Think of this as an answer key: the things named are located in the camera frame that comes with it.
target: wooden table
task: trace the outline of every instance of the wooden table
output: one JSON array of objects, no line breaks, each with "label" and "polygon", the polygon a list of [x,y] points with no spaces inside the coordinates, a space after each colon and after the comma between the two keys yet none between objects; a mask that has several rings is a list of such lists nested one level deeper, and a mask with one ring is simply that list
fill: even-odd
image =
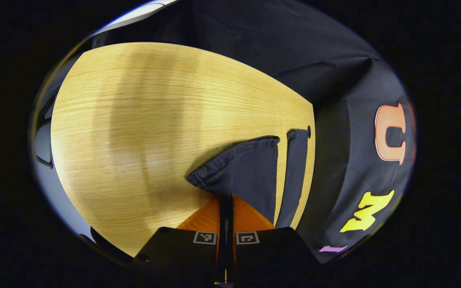
[{"label": "wooden table", "polygon": [[[135,256],[160,226],[176,227],[213,198],[192,170],[263,135],[278,144],[277,220],[287,132],[314,128],[313,107],[241,62],[175,44],[136,42],[85,52],[59,90],[51,124],[56,170],[72,204],[103,237]],[[315,154],[309,139],[300,206]]]}]

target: orange letter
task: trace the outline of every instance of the orange letter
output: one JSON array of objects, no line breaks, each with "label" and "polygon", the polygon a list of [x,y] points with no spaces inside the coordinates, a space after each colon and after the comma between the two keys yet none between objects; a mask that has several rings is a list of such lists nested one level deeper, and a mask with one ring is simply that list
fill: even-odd
[{"label": "orange letter", "polygon": [[386,133],[389,127],[401,128],[401,132],[405,132],[405,115],[401,104],[397,107],[390,105],[382,105],[378,108],[377,117],[375,119],[375,145],[377,146],[378,156],[385,161],[399,161],[399,165],[403,163],[405,158],[405,142],[401,142],[400,147],[391,147],[387,145]]}]

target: wood grain surface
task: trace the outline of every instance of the wood grain surface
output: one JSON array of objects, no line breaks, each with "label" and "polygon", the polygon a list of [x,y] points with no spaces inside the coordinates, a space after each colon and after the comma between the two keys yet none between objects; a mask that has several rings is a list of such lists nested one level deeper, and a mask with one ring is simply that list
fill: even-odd
[{"label": "wood grain surface", "polygon": [[176,227],[213,196],[185,177],[221,151],[264,135],[278,144],[278,217],[287,132],[310,125],[312,105],[241,62],[175,44],[135,42],[85,52],[59,90],[51,146],[59,179],[97,232],[135,256],[160,226]]}]

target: black background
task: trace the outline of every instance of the black background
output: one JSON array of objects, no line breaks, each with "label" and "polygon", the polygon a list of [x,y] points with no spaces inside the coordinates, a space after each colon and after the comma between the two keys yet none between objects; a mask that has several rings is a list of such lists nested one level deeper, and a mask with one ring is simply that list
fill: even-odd
[{"label": "black background", "polygon": [[[89,33],[141,4],[0,3],[0,286],[146,286],[70,234],[33,181],[26,147],[46,73]],[[392,65],[415,104],[418,136],[398,209],[360,248],[318,271],[317,284],[461,286],[461,2],[313,5]]]}]

